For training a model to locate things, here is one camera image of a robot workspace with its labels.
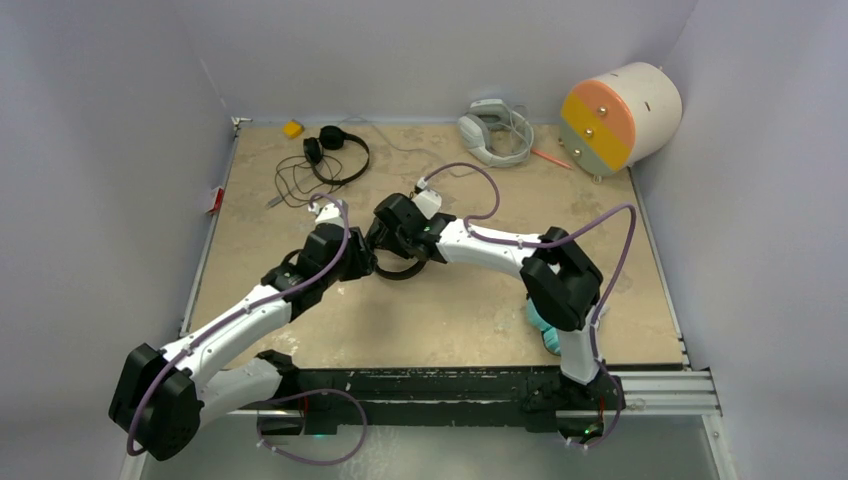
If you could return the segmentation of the black over-ear headphones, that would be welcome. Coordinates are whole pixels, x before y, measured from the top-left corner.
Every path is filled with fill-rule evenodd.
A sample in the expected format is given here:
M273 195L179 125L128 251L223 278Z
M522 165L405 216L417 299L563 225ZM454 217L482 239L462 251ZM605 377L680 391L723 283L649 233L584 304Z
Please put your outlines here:
M371 166L371 149L360 136L324 126L302 141L302 152L278 161L272 185L276 194L266 207L303 207L315 193L335 193L359 180Z

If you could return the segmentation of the teal cat-ear headphones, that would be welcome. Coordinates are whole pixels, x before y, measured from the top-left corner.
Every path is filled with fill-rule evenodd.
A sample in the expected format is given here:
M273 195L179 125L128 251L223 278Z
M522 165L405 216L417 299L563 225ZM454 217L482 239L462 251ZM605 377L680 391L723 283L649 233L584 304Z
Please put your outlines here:
M559 341L558 334L556 333L556 329L542 319L531 300L527 301L526 318L528 322L540 332L544 348L550 354L560 356L562 353L561 343Z

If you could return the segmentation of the black headset with microphone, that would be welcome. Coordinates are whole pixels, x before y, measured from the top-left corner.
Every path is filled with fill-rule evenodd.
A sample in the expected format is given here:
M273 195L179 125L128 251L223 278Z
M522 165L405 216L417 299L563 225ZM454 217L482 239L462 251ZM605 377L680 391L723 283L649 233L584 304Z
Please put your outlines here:
M404 259L393 254L378 256L375 273L390 281L404 281L418 275L426 266L425 261L415 258Z

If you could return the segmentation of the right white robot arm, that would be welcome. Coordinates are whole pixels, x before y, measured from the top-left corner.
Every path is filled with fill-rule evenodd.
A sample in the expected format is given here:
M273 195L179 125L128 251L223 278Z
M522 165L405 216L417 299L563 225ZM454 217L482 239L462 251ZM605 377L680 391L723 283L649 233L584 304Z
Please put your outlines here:
M597 342L607 310L603 275L573 235L557 227L543 234L474 227L399 193L384 199L374 216L368 247L415 262L403 271L380 269L381 277L406 280L437 262L475 265L520 280L530 310L558 340L564 399L576 407L623 406L620 382L609 373Z

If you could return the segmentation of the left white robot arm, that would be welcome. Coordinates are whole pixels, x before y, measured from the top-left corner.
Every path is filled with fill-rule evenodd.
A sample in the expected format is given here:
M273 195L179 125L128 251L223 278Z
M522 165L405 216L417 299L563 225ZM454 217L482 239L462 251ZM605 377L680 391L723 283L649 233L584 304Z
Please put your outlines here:
M284 409L329 387L306 390L290 356L266 350L247 364L228 363L265 335L317 305L337 282L371 275L377 265L372 233L323 222L304 246L287 254L236 305L196 332L127 356L108 416L127 434L131 456L164 461L182 451L207 423L244 406Z

